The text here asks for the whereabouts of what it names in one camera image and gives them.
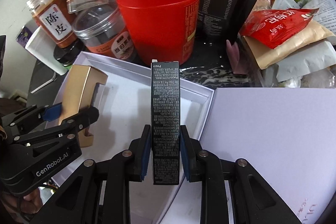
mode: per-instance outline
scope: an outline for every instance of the black marble surface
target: black marble surface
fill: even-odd
[[[146,66],[139,57],[134,63]],[[226,55],[226,43],[212,43],[196,36],[191,57],[180,65],[180,77],[211,89],[249,87],[246,75],[235,75]]]

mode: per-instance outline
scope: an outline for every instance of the paper packet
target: paper packet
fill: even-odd
[[[270,49],[252,37],[244,37],[244,39],[256,59],[259,68],[265,69],[284,59],[297,49],[330,36],[335,35],[320,23],[312,20],[308,23],[306,28],[275,49]]]
[[[311,43],[293,52],[278,65],[277,80],[308,75],[336,64],[336,51],[327,39]]]

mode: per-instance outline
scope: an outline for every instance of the gold cardboard insert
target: gold cardboard insert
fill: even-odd
[[[63,119],[77,114],[81,109],[89,107],[96,84],[106,85],[107,78],[105,73],[96,68],[73,65],[65,86],[58,124],[61,124]],[[78,137],[81,147],[93,144],[93,135],[88,132],[88,128],[81,130]]]

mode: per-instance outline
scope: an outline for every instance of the brown paper bag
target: brown paper bag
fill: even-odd
[[[284,59],[292,52],[310,43],[335,36],[332,31],[312,20],[302,31],[286,40],[275,49],[271,49],[253,37],[244,37],[260,69]]]

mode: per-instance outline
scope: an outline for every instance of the red canister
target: red canister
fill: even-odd
[[[184,63],[194,46],[200,0],[117,0],[144,63]]]

